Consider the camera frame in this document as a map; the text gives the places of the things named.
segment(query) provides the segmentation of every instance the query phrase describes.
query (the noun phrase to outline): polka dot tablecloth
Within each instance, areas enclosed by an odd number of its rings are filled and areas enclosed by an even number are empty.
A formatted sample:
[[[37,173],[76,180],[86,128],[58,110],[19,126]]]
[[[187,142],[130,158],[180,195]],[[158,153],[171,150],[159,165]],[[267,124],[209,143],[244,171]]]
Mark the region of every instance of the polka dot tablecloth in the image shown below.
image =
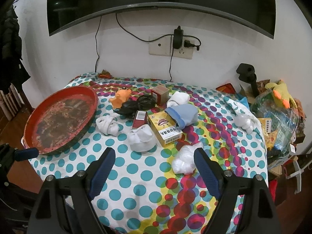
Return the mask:
[[[113,114],[110,97],[122,87],[132,90],[132,98],[149,94],[150,88],[165,84],[175,91],[190,94],[190,102],[198,107],[198,122],[183,130],[182,138],[163,148],[158,144],[148,152],[131,151],[127,134],[132,121],[116,116],[119,122],[117,137],[104,136],[96,127],[95,119]],[[210,159],[225,169],[232,169],[237,176],[253,177],[261,174],[267,181],[266,150],[261,136],[247,135],[233,122],[234,96],[223,93],[154,79],[114,78],[104,80],[95,73],[83,74],[66,87],[87,85],[98,93],[98,108],[92,126],[72,148],[54,156],[40,155],[30,160],[33,168],[44,180],[53,174],[56,178],[74,175],[85,170],[92,161],[99,159],[106,147],[116,152],[116,161],[93,207],[99,220],[119,232],[149,234],[200,233],[207,225],[216,199],[207,191],[199,173],[175,175],[171,168],[174,156],[183,145],[201,141]],[[161,111],[158,106],[149,114]],[[239,196],[228,233],[235,231],[242,209],[243,197]]]

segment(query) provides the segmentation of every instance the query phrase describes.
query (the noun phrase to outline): red fabric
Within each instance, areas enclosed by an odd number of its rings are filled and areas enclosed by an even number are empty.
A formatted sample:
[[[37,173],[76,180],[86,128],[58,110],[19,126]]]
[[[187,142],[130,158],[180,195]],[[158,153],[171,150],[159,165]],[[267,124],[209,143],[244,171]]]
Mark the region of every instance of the red fabric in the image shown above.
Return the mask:
[[[276,188],[277,188],[277,180],[274,179],[272,181],[269,182],[269,191],[272,195],[272,199],[275,202],[275,192],[276,192]]]

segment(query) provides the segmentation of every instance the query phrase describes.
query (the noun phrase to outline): orange toy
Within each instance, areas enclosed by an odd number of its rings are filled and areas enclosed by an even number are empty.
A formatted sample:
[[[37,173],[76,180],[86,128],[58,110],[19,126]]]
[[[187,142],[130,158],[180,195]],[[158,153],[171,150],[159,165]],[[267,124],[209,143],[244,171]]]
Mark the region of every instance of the orange toy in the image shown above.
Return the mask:
[[[122,90],[118,90],[116,92],[115,97],[112,97],[108,100],[108,102],[112,103],[113,108],[120,108],[122,103],[126,102],[130,98],[131,90],[122,88]]]

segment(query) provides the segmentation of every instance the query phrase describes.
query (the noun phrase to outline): metal bolt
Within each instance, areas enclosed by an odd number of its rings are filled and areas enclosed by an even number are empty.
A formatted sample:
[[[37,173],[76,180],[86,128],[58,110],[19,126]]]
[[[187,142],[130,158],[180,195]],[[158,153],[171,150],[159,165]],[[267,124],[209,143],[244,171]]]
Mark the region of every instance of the metal bolt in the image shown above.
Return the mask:
[[[85,175],[85,171],[81,170],[81,171],[78,171],[76,174],[78,177],[82,177],[83,175]]]
[[[49,175],[49,176],[46,178],[47,181],[51,181],[51,180],[53,180],[53,179],[54,179],[54,176],[53,176],[53,175]]]
[[[259,181],[263,180],[263,177],[262,177],[260,174],[257,174],[257,175],[255,176],[255,178],[256,178],[257,180],[259,180]]]
[[[225,171],[224,171],[224,175],[225,175],[226,177],[230,177],[230,176],[233,175],[233,173],[232,173],[230,170],[225,170]]]

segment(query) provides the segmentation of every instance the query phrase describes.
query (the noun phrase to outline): light blue cloth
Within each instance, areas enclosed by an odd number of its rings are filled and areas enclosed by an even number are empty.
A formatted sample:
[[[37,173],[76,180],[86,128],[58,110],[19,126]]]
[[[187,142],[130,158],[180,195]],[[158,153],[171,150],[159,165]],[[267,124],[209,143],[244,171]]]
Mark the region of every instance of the light blue cloth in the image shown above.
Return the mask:
[[[198,120],[198,108],[191,104],[168,107],[165,112],[177,123],[177,129],[182,130]]]

